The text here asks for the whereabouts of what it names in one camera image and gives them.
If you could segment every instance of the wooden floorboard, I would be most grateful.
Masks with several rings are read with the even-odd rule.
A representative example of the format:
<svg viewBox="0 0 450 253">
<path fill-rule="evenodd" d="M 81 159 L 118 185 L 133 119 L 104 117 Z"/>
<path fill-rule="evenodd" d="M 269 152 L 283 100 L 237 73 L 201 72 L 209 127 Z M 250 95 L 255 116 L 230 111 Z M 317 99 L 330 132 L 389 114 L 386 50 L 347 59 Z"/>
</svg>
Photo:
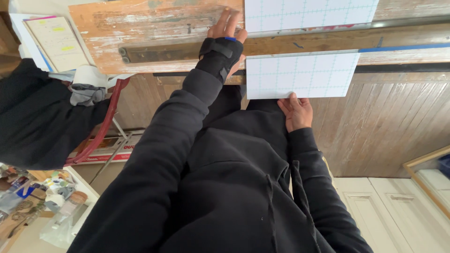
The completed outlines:
<svg viewBox="0 0 450 253">
<path fill-rule="evenodd" d="M 180 88 L 135 75 L 116 119 L 126 129 L 146 127 Z M 409 177 L 402 163 L 450 144 L 450 73 L 355 74 L 346 97 L 311 104 L 314 135 L 335 176 Z"/>
</svg>

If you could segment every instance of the blue tab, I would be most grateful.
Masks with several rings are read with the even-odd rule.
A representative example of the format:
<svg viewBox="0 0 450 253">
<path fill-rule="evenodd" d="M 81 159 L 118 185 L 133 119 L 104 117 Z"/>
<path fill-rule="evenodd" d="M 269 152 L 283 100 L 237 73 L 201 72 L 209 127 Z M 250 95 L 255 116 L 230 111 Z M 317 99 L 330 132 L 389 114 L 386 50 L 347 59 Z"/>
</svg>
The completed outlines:
<svg viewBox="0 0 450 253">
<path fill-rule="evenodd" d="M 232 37 L 225 37 L 225 39 L 229 40 L 229 41 L 236 41 L 236 38 L 232 38 Z"/>
</svg>

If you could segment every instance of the blue tape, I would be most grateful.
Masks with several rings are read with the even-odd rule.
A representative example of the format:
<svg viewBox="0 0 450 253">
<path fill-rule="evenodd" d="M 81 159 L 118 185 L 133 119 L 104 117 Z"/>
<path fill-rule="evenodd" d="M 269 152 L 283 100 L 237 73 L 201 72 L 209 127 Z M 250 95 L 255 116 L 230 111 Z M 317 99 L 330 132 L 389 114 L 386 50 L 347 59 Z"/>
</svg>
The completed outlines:
<svg viewBox="0 0 450 253">
<path fill-rule="evenodd" d="M 410 50 L 410 49 L 425 49 L 425 48 L 442 48 L 442 47 L 450 47 L 450 43 L 362 48 L 358 52 L 360 52 L 360 53 L 368 53 L 368 52 L 396 51 L 396 50 Z"/>
<path fill-rule="evenodd" d="M 236 41 L 236 38 L 233 38 L 233 37 L 225 37 L 225 39 L 229 40 L 229 41 Z"/>
</svg>

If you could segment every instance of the person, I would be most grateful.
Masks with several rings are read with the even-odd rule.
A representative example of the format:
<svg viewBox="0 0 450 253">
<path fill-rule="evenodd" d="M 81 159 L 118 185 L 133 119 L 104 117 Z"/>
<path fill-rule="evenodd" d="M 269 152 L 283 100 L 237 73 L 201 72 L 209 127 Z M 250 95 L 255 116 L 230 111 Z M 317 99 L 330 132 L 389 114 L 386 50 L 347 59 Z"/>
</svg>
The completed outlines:
<svg viewBox="0 0 450 253">
<path fill-rule="evenodd" d="M 241 18 L 226 8 L 209 29 L 69 253 L 372 252 L 332 186 L 309 100 L 240 110 L 240 86 L 223 85 L 245 58 Z"/>
</svg>

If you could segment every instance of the velcro strap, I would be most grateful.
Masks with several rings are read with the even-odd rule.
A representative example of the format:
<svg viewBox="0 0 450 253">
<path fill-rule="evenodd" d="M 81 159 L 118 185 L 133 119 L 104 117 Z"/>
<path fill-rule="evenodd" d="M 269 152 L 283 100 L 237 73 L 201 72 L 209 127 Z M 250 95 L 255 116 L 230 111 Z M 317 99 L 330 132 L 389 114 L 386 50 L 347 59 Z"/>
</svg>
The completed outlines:
<svg viewBox="0 0 450 253">
<path fill-rule="evenodd" d="M 228 59 L 230 59 L 231 56 L 233 56 L 232 50 L 226 48 L 223 45 L 217 44 L 216 40 L 213 38 L 206 38 L 202 44 L 202 47 L 200 48 L 200 54 L 198 55 L 198 59 L 200 59 L 203 55 L 205 55 L 211 51 L 216 51 L 218 53 L 221 53 L 221 54 L 225 55 L 225 57 Z"/>
</svg>

